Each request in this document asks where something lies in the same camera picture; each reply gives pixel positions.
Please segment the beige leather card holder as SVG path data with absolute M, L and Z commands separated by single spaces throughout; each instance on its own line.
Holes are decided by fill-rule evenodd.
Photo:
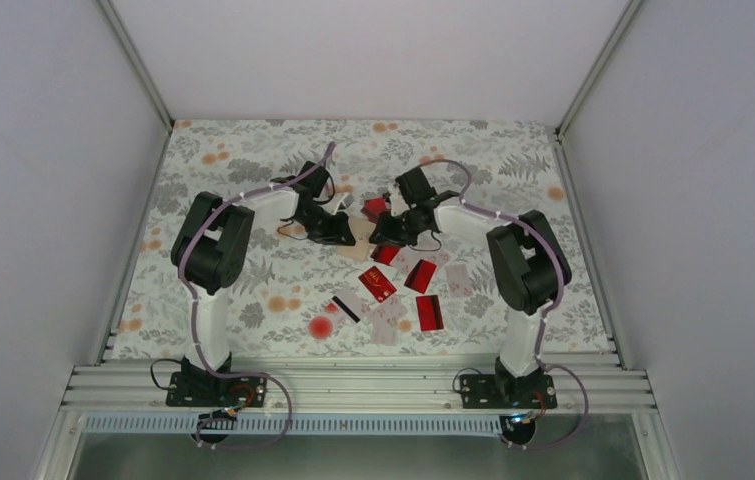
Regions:
M 337 246 L 336 253 L 352 261 L 365 262 L 369 258 L 371 244 L 369 238 L 375 224 L 361 217 L 350 217 L 349 227 L 355 239 L 353 246 Z

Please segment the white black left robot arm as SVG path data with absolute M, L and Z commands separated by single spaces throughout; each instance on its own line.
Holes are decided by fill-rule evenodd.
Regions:
M 202 192 L 191 204 L 171 252 L 191 296 L 193 347 L 181 361 L 179 379 L 205 404 L 219 404 L 231 391 L 231 350 L 225 338 L 228 294 L 245 266 L 254 225 L 294 222 L 313 243 L 356 244 L 343 198 L 336 193 L 319 198 L 332 183 L 326 162 L 308 162 L 295 176 L 272 179 L 228 200 Z

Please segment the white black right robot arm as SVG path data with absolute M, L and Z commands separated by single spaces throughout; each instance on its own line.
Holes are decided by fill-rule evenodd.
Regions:
M 411 247 L 424 233 L 446 233 L 487 247 L 497 291 L 507 304 L 505 343 L 496 359 L 494 391 L 508 407 L 531 397 L 546 373 L 541 346 L 548 315 L 562 300 L 571 270 L 547 218 L 521 216 L 470 203 L 463 191 L 439 193 L 422 168 L 396 178 L 383 194 L 388 209 L 370 239 Z

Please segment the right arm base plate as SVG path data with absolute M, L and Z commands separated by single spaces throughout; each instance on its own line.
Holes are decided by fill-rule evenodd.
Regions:
M 558 406 L 553 378 L 547 374 L 519 379 L 494 374 L 461 374 L 456 389 L 465 409 L 529 410 Z

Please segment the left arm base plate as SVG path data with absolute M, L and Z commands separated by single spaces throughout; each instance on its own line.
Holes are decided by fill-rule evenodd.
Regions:
M 264 405 L 268 381 L 259 377 L 221 379 L 176 372 L 171 376 L 165 404 L 169 407 L 224 408 Z

